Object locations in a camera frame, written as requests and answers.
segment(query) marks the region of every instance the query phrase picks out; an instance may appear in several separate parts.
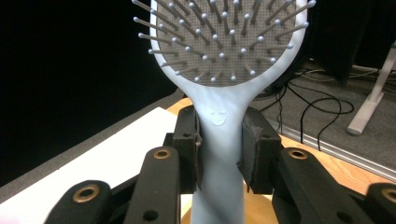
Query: black background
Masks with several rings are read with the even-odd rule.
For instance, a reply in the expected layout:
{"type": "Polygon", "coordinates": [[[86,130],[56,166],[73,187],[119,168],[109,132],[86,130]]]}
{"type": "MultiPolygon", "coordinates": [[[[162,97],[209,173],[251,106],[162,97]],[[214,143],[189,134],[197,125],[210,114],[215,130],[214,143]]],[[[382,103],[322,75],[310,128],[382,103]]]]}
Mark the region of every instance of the black background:
{"type": "Polygon", "coordinates": [[[130,0],[0,2],[0,186],[176,89],[133,16],[149,20],[130,0]]]}

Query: black cable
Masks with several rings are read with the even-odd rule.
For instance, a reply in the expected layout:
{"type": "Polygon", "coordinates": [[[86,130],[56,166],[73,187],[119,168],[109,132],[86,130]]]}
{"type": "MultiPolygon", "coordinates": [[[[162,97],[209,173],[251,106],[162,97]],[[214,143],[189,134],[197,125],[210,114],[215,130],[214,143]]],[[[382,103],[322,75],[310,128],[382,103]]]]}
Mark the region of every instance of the black cable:
{"type": "Polygon", "coordinates": [[[338,117],[341,114],[342,107],[341,107],[340,101],[338,99],[336,99],[335,97],[334,98],[326,97],[326,98],[317,99],[317,100],[313,101],[312,103],[310,103],[305,108],[305,110],[304,110],[304,112],[303,112],[303,114],[301,115],[301,118],[300,118],[300,142],[302,143],[304,141],[303,132],[304,132],[304,115],[305,115],[305,112],[308,110],[309,107],[313,106],[315,103],[320,102],[320,101],[326,101],[326,100],[334,100],[335,102],[337,102],[338,103],[339,112],[336,114],[335,118],[330,123],[328,123],[324,128],[322,128],[320,130],[320,132],[318,133],[317,143],[318,143],[318,150],[319,151],[320,151],[320,135],[323,133],[324,130],[326,130],[330,125],[332,125],[338,119],[338,117]]]}
{"type": "MultiPolygon", "coordinates": [[[[307,88],[307,87],[302,87],[302,86],[296,85],[296,84],[291,83],[291,82],[287,83],[286,87],[287,87],[291,92],[293,92],[297,97],[299,97],[299,98],[302,99],[304,102],[306,102],[307,104],[310,104],[310,102],[308,102],[307,100],[305,100],[305,98],[304,98],[303,96],[301,96],[299,93],[297,93],[295,90],[293,90],[293,89],[290,87],[290,85],[292,85],[292,86],[294,86],[294,87],[297,87],[297,88],[301,88],[301,89],[307,90],[307,91],[315,91],[315,92],[318,92],[318,93],[327,95],[327,96],[329,96],[329,97],[334,97],[334,96],[332,96],[332,95],[330,95],[329,93],[326,93],[326,92],[324,92],[324,91],[317,91],[317,90],[310,89],[310,88],[307,88]]],[[[346,112],[341,112],[340,115],[350,114],[350,113],[352,113],[352,112],[355,110],[355,106],[354,106],[352,103],[350,103],[350,102],[348,102],[348,101],[346,101],[346,100],[339,100],[339,101],[340,101],[340,102],[343,102],[343,103],[345,103],[345,104],[347,104],[347,105],[350,106],[350,110],[348,110],[348,111],[346,111],[346,112]]],[[[322,112],[325,112],[325,113],[329,113],[329,114],[338,114],[338,112],[332,112],[332,111],[330,111],[330,110],[325,110],[325,109],[322,109],[322,108],[317,107],[317,106],[315,106],[315,105],[312,105],[312,106],[313,106],[315,109],[317,109],[317,110],[319,110],[319,111],[322,111],[322,112]]]]}
{"type": "Polygon", "coordinates": [[[270,108],[271,106],[275,105],[276,103],[280,102],[280,100],[285,96],[286,90],[287,90],[287,89],[285,88],[285,86],[283,86],[283,87],[282,87],[282,90],[279,92],[279,95],[280,95],[279,98],[276,98],[276,100],[273,101],[271,104],[269,104],[268,106],[266,106],[266,107],[260,109],[260,112],[263,112],[264,110],[266,110],[266,109],[270,108]]]}
{"type": "Polygon", "coordinates": [[[308,104],[308,106],[305,108],[305,110],[304,110],[304,112],[303,112],[303,114],[302,114],[302,116],[301,116],[301,119],[300,119],[300,138],[301,138],[300,141],[301,141],[301,143],[304,141],[304,115],[305,115],[305,113],[306,113],[306,111],[307,111],[307,109],[308,109],[309,107],[312,106],[312,107],[314,107],[315,109],[317,109],[317,110],[319,110],[319,111],[322,111],[322,112],[324,112],[324,113],[329,113],[329,114],[334,114],[334,115],[336,115],[335,118],[334,118],[329,124],[327,124],[323,129],[321,129],[320,132],[318,133],[317,141],[318,141],[318,150],[320,151],[320,135],[321,135],[330,125],[332,125],[332,124],[338,119],[338,117],[339,117],[340,115],[349,114],[349,113],[351,113],[352,111],[354,111],[354,109],[355,109],[354,105],[353,105],[352,103],[348,102],[348,101],[339,100],[339,99],[335,98],[334,96],[332,96],[332,95],[330,95],[329,93],[326,93],[326,92],[324,92],[324,91],[313,90],[313,89],[310,89],[310,88],[307,88],[307,87],[302,87],[302,86],[296,85],[296,84],[291,83],[291,82],[287,83],[286,87],[287,87],[287,89],[289,89],[291,92],[293,92],[297,97],[299,97],[300,99],[302,99],[304,102],[306,102],[306,103],[308,104]],[[291,86],[294,86],[294,87],[297,87],[297,88],[304,89],[304,90],[308,90],[308,91],[315,91],[315,92],[318,92],[318,93],[327,95],[328,97],[326,97],[326,98],[320,98],[320,99],[317,99],[317,100],[315,100],[315,101],[313,101],[313,102],[308,102],[303,96],[301,96],[301,95],[300,95],[299,93],[297,93],[294,89],[292,89],[292,88],[290,87],[290,85],[291,85],[291,86]],[[326,109],[322,109],[322,108],[320,108],[320,107],[315,106],[315,103],[320,102],[320,101],[325,101],[325,100],[334,100],[335,102],[337,102],[337,104],[339,105],[339,110],[338,110],[337,112],[333,112],[333,111],[326,110],[326,109]],[[346,112],[343,112],[343,111],[342,111],[341,102],[346,103],[347,105],[349,105],[349,106],[350,106],[350,110],[348,110],[348,111],[346,111],[346,112]]]}
{"type": "Polygon", "coordinates": [[[284,89],[285,89],[285,91],[284,91],[283,95],[281,95],[280,92],[278,92],[276,94],[276,100],[279,102],[279,114],[276,117],[278,126],[277,126],[276,131],[279,132],[279,129],[280,129],[280,133],[283,133],[283,120],[282,120],[283,105],[282,105],[281,99],[285,95],[285,92],[286,92],[286,88],[284,88],[284,89]]]}

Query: wooden surface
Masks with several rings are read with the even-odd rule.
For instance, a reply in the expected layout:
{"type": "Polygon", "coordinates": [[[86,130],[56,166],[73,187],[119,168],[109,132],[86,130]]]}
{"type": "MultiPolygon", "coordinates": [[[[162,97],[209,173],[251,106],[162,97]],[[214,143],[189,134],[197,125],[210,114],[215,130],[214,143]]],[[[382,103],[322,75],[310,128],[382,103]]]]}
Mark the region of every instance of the wooden surface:
{"type": "MultiPolygon", "coordinates": [[[[181,108],[191,104],[192,101],[186,98],[170,106],[167,110],[177,115],[181,108]]],[[[339,184],[361,194],[366,194],[367,188],[373,183],[394,183],[386,178],[370,173],[346,161],[341,161],[312,147],[300,144],[285,136],[281,135],[280,137],[284,147],[298,147],[309,151],[320,161],[339,184]]],[[[190,224],[190,215],[191,210],[182,218],[181,224],[190,224]]],[[[271,201],[261,195],[254,195],[251,193],[245,194],[245,215],[247,224],[277,223],[271,201]]]]}

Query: white metal stand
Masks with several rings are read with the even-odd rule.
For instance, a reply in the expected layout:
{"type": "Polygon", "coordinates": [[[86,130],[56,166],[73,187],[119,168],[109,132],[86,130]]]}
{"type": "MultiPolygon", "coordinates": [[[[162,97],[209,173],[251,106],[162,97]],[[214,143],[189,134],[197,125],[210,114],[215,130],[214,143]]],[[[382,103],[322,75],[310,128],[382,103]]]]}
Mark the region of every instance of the white metal stand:
{"type": "Polygon", "coordinates": [[[382,69],[379,73],[378,79],[374,85],[373,91],[364,101],[363,105],[359,109],[358,113],[355,115],[353,120],[347,126],[346,131],[352,135],[361,135],[364,128],[366,127],[367,122],[370,120],[371,116],[375,112],[376,107],[384,95],[382,92],[382,88],[387,81],[388,75],[390,73],[391,68],[395,64],[396,61],[396,41],[390,47],[390,51],[387,59],[382,66],[382,69]]]}

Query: hairbrush bristle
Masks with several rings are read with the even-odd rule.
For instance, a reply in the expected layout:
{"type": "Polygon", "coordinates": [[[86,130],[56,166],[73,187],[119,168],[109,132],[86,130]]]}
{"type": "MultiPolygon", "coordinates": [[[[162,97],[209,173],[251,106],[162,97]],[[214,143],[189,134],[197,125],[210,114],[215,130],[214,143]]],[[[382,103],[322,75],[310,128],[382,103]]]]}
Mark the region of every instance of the hairbrush bristle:
{"type": "Polygon", "coordinates": [[[157,17],[155,37],[166,63],[175,74],[205,86],[232,86],[265,72],[290,44],[295,16],[315,4],[296,6],[294,0],[178,1],[155,0],[156,8],[133,3],[157,17]]]}

